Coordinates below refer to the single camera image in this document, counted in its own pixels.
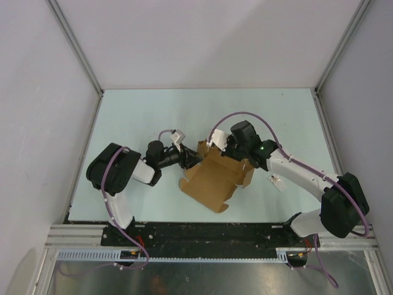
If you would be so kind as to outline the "brown cardboard box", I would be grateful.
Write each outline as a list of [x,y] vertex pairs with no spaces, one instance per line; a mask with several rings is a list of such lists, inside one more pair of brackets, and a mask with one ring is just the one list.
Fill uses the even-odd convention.
[[247,159],[222,157],[221,151],[208,147],[205,140],[198,142],[197,153],[202,161],[184,172],[179,188],[211,211],[222,213],[236,189],[250,185],[254,167]]

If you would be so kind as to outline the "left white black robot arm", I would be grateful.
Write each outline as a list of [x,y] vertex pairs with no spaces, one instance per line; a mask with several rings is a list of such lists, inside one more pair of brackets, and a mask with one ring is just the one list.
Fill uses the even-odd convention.
[[146,156],[115,143],[109,144],[88,166],[86,178],[103,193],[110,223],[116,226],[114,238],[124,246],[136,238],[136,231],[129,225],[134,216],[128,208],[122,191],[131,179],[155,186],[163,168],[178,164],[188,170],[202,161],[202,157],[183,144],[165,147],[159,140],[147,146]]

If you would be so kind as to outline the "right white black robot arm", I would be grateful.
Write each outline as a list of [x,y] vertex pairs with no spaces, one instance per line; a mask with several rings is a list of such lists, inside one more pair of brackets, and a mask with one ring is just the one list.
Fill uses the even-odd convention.
[[358,223],[366,224],[370,207],[356,176],[326,174],[310,167],[279,147],[273,140],[261,140],[254,126],[244,120],[233,125],[226,139],[222,156],[241,161],[254,168],[282,176],[314,196],[320,209],[297,213],[286,223],[283,239],[289,246],[298,246],[311,234],[329,232],[345,238]]

